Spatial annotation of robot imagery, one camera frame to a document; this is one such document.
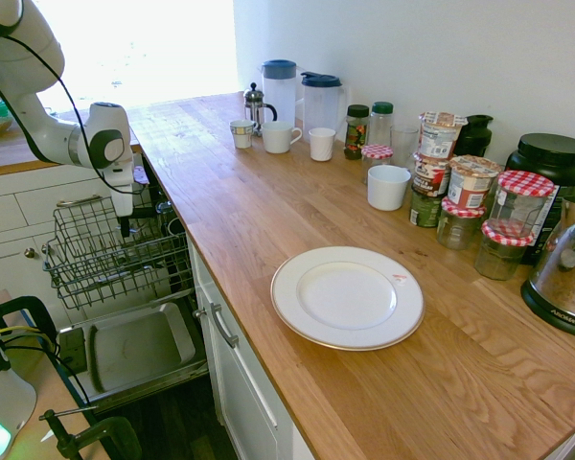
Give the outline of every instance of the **wooden floor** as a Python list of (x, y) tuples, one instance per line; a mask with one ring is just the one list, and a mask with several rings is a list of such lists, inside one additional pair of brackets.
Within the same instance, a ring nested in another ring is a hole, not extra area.
[(138, 435), (143, 460), (237, 460), (218, 422), (209, 376), (103, 413), (126, 417)]

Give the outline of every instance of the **red gingham lid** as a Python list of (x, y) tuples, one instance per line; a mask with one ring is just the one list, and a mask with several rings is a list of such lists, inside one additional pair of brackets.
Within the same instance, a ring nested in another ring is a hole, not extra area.
[(505, 171), (498, 176), (498, 185), (522, 196), (549, 196), (554, 191), (551, 180), (528, 171)]
[(459, 218), (480, 218), (486, 213), (485, 206), (480, 206), (479, 208), (460, 208), (452, 203), (447, 196), (441, 201), (441, 207), (444, 211)]
[(362, 147), (362, 155), (368, 158), (381, 160), (382, 158), (389, 158), (393, 154), (394, 151), (391, 148), (381, 144), (370, 144)]
[(494, 231), (487, 220), (483, 222), (483, 225), (481, 225), (481, 231), (493, 242), (498, 242), (504, 246), (527, 246), (535, 239), (534, 233), (531, 233), (524, 238), (507, 237)]

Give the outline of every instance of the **kettle base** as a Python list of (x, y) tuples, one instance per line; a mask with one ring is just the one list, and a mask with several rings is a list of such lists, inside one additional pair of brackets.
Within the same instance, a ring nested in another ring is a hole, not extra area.
[(532, 286), (529, 280), (526, 280), (524, 284), (521, 285), (521, 298), (524, 300), (528, 308), (543, 321), (551, 324), (561, 331), (575, 335), (575, 316), (573, 316), (571, 313), (554, 307), (552, 304), (543, 299)]

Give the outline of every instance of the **white cabinet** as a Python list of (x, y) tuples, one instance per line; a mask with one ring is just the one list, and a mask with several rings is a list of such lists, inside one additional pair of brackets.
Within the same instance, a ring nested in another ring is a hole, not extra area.
[(313, 460), (204, 262), (188, 241), (218, 418), (241, 460)]
[[(6, 289), (11, 297), (38, 297), (58, 329), (84, 320), (85, 313), (67, 310), (58, 300), (49, 275), (42, 270), (41, 248), (53, 237), (58, 201), (92, 195), (109, 196), (109, 191), (85, 168), (55, 166), (0, 175), (0, 290)], [(26, 257), (26, 249), (33, 249), (35, 256)]]

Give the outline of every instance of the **blue lid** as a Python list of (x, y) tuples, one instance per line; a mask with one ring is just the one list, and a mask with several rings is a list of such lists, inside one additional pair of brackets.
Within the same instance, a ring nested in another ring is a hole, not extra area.
[(341, 80), (334, 75), (321, 75), (313, 72), (303, 72), (303, 84), (305, 86), (313, 86), (315, 88), (333, 88), (341, 86)]
[(262, 64), (262, 76), (271, 80), (288, 80), (296, 77), (296, 62), (285, 59), (267, 60)]

